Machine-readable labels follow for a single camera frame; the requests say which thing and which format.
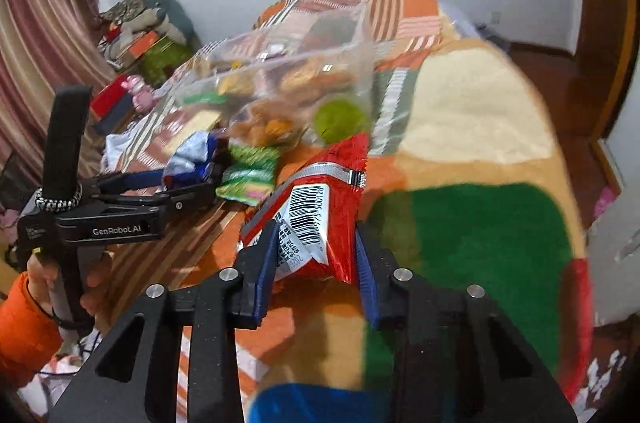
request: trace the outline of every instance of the metal bolt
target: metal bolt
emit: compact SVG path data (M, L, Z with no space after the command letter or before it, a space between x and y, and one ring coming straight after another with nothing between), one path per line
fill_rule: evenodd
M225 282L237 278L238 275L240 275L240 273L236 268L224 268L220 270L220 273L218 273L220 279Z
M406 281L406 280L411 280L414 277L414 274L412 273L412 271L410 269L407 268L398 268L394 271L394 277L397 280L400 280L402 282Z
M479 286L478 284L471 284L466 289L466 292L469 293L469 296L473 298L484 297L484 288L482 286Z
M149 298L158 298L162 293L164 293L164 286L162 284L151 284L146 289L146 296Z

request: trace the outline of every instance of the colorful blanket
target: colorful blanket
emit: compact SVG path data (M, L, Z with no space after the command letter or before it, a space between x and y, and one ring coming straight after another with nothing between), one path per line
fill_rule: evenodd
M460 39L435 0L282 0L257 26L295 26L309 13L360 3L378 56L360 218L401 265L435 284L484 286L572 399L588 361L589 284L575 199L542 99L503 53ZM175 78L199 63L197 55ZM170 102L156 109L121 168L149 168L145 148L170 110ZM289 153L279 179L317 151ZM160 243L116 250L113 315L148 284L191 285L230 265L242 218L221 202ZM179 419L189 337L186 328ZM384 419L392 349L367 326L355 287L289 283L262 327L237 331L236 340L247 421Z

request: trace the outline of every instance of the orange sleeve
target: orange sleeve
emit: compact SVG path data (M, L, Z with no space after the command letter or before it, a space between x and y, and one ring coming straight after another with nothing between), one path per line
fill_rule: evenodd
M34 302L22 273L0 306L0 376L19 389L62 345L58 326Z

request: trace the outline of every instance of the striped curtain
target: striped curtain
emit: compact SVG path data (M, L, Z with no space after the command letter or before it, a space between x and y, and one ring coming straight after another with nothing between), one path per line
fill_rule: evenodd
M100 91L113 69L96 48L98 0L0 0L0 171L11 152L25 178L39 183L55 88L85 83ZM97 170L88 132L80 173Z

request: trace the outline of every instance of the blanket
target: blanket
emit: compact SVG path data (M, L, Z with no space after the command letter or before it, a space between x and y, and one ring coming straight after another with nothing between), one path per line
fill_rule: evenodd
M366 3L376 41L374 127L359 212L402 266L437 285L484 286L572 399L591 336L577 206L542 98L500 51L460 38L436 0L281 0L257 27ZM198 70L197 54L174 78ZM120 168L148 169L170 98ZM284 158L284 180L319 148ZM172 226L160 242L115 249L113 316L154 282L199 283L231 265L243 212L228 202ZM178 418L186 416L190 328ZM382 421L389 339L366 324L356 287L292 281L257 331L236 331L247 421Z

